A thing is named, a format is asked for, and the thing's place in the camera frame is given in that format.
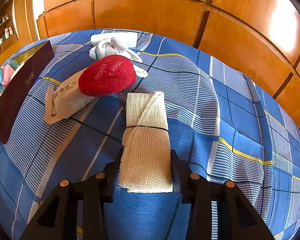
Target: striped fabric pattern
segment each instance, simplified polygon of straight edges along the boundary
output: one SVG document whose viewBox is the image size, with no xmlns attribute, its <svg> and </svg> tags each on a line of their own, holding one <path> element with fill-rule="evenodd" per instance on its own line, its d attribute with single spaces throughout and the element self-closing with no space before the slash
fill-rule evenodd
<svg viewBox="0 0 300 240">
<path fill-rule="evenodd" d="M 65 33 L 28 44 L 10 57 L 47 40 L 55 54 L 26 96 L 8 143 L 0 143 L 0 223 L 11 239 L 19 239 L 61 180 L 89 178 L 115 159 L 126 127 L 127 93 L 154 91 L 165 93 L 170 146 L 179 158 L 211 182 L 234 181 L 275 239 L 291 239 L 300 226 L 300 132 L 247 75 L 202 51 L 136 31 L 132 50 L 142 63 L 133 63 L 148 77 L 137 77 L 132 86 L 98 98 L 66 120 L 44 122 L 49 83 L 56 89 L 93 62 L 91 35 L 121 31 L 132 30 Z M 211 205 L 212 239 L 217 240 L 217 204 Z M 77 239 L 82 240 L 82 204 L 78 209 Z M 190 206 L 174 193 L 117 188 L 106 210 L 110 240 L 185 239 Z"/>
</svg>

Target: red folded hat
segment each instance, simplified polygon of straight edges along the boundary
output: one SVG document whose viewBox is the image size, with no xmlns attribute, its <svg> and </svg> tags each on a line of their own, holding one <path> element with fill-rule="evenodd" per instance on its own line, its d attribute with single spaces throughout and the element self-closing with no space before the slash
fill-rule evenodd
<svg viewBox="0 0 300 240">
<path fill-rule="evenodd" d="M 101 97 L 116 93 L 136 81 L 132 62 L 120 55 L 110 55 L 93 62 L 80 76 L 80 92 Z"/>
</svg>

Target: copper screw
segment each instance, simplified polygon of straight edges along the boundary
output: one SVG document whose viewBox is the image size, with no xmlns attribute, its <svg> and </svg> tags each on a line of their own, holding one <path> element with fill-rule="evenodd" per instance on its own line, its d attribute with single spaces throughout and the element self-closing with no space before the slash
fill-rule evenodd
<svg viewBox="0 0 300 240">
<path fill-rule="evenodd" d="M 97 174 L 96 174 L 96 178 L 97 179 L 103 179 L 105 177 L 105 174 L 103 173 L 103 172 L 98 172 Z"/>
<path fill-rule="evenodd" d="M 190 178 L 191 178 L 191 179 L 199 179 L 199 178 L 200 178 L 200 175 L 197 174 L 197 173 L 191 173 Z"/>
<path fill-rule="evenodd" d="M 234 187 L 234 182 L 233 181 L 227 181 L 226 186 L 227 187 Z"/>
<path fill-rule="evenodd" d="M 64 179 L 63 181 L 60 182 L 61 187 L 66 187 L 68 185 L 69 185 L 69 181 L 67 181 L 66 179 Z"/>
</svg>

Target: white cylindrical object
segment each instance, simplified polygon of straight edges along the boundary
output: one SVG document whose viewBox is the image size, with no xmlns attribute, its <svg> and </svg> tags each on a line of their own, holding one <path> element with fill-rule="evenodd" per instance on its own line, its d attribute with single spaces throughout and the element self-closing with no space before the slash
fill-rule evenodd
<svg viewBox="0 0 300 240">
<path fill-rule="evenodd" d="M 91 36 L 91 43 L 96 46 L 101 40 L 108 38 L 118 38 L 128 45 L 128 48 L 135 48 L 137 46 L 138 35 L 134 32 L 120 32 L 120 33 L 101 33 Z"/>
</svg>

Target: pink cloth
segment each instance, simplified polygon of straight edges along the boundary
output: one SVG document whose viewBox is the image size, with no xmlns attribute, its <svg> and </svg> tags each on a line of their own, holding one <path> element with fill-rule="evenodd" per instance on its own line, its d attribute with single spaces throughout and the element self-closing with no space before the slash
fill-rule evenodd
<svg viewBox="0 0 300 240">
<path fill-rule="evenodd" d="M 14 70 L 10 65 L 1 66 L 0 68 L 2 69 L 2 85 L 7 86 L 11 80 Z"/>
</svg>

